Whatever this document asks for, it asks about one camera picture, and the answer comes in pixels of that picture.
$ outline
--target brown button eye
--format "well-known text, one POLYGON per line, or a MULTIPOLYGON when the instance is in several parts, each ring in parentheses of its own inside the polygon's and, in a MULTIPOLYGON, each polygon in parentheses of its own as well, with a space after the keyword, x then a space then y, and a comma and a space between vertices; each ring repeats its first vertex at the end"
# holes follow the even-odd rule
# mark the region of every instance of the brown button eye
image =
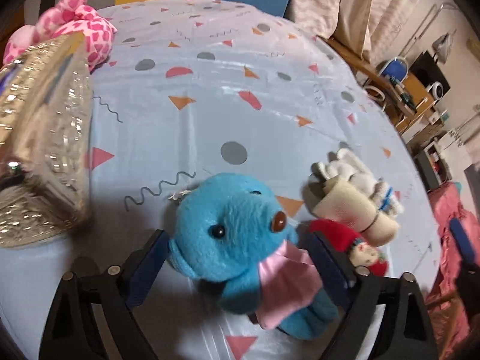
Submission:
POLYGON ((287 216, 285 215, 285 213, 283 211, 277 212, 273 217, 271 230, 274 233, 279 233, 285 228, 286 225, 287 216))

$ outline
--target blue stuffed animal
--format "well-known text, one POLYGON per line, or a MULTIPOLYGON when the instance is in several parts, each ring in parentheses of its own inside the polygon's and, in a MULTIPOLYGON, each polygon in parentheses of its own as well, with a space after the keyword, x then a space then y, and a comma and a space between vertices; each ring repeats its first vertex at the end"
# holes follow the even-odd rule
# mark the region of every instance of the blue stuffed animal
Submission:
MULTIPOLYGON (((258 264, 284 240, 298 241, 273 192, 251 177, 222 173, 187 195, 169 242, 171 265, 191 279, 224 282, 219 306, 251 314, 262 302, 258 264)), ((321 288, 312 303, 278 326, 299 339, 320 335, 338 315, 321 288)))

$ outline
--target gray circle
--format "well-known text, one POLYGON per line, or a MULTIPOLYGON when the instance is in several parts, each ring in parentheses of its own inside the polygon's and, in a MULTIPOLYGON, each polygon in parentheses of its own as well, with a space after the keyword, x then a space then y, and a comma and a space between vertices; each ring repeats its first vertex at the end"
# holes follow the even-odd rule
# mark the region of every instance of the gray circle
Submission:
POLYGON ((342 92, 342 99, 347 100, 351 103, 353 103, 355 101, 352 94, 350 92, 347 92, 347 91, 342 92))
POLYGON ((360 276, 368 276, 370 274, 370 270, 363 265, 355 268, 355 272, 357 272, 360 276))
POLYGON ((270 26, 268 24, 265 24, 265 23, 260 23, 257 28, 261 31, 261 32, 269 32, 270 31, 270 26))
POLYGON ((74 278, 73 272, 65 272, 63 276, 61 277, 62 280, 69 281, 74 278))
POLYGON ((277 72, 277 76, 279 76, 279 78, 281 78, 282 80, 292 81, 292 78, 288 74, 282 73, 281 71, 277 72))
POLYGON ((112 265, 107 272, 112 276, 118 275, 120 273, 120 267, 118 265, 112 265))
POLYGON ((411 274, 410 272, 405 272, 402 277, 406 280, 406 281, 410 281, 411 283, 413 283, 415 281, 415 276, 413 274, 411 274))
POLYGON ((234 141, 225 142, 220 149, 220 154, 225 161, 232 165, 242 165, 248 157, 247 149, 234 141))
POLYGON ((202 51, 197 54, 198 59, 211 59, 212 61, 215 61, 215 55, 213 55, 211 52, 208 51, 202 51))
POLYGON ((152 59, 142 59, 138 64, 135 66, 136 71, 149 71, 155 67, 155 61, 152 59))

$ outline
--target white stuffed animal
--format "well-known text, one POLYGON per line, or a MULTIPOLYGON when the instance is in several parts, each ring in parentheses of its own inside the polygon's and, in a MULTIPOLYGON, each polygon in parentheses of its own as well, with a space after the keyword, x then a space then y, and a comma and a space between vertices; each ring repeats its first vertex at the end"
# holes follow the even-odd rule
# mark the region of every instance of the white stuffed animal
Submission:
POLYGON ((370 169, 349 149, 338 150, 336 160, 327 164, 318 162, 316 167, 325 180, 339 176, 349 181, 388 216, 395 218, 404 212, 393 189, 382 179, 377 180, 370 169))

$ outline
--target pink patterned plush toy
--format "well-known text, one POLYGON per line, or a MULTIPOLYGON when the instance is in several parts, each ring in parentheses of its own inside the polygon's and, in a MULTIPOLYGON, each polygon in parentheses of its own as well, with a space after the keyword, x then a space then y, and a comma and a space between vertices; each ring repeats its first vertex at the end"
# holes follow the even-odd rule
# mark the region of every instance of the pink patterned plush toy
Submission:
POLYGON ((31 45, 81 31, 85 35, 88 67, 92 71, 109 56, 117 29, 92 7, 85 5, 86 2, 87 0, 60 0, 40 16, 36 25, 19 28, 8 40, 3 63, 9 63, 31 45))

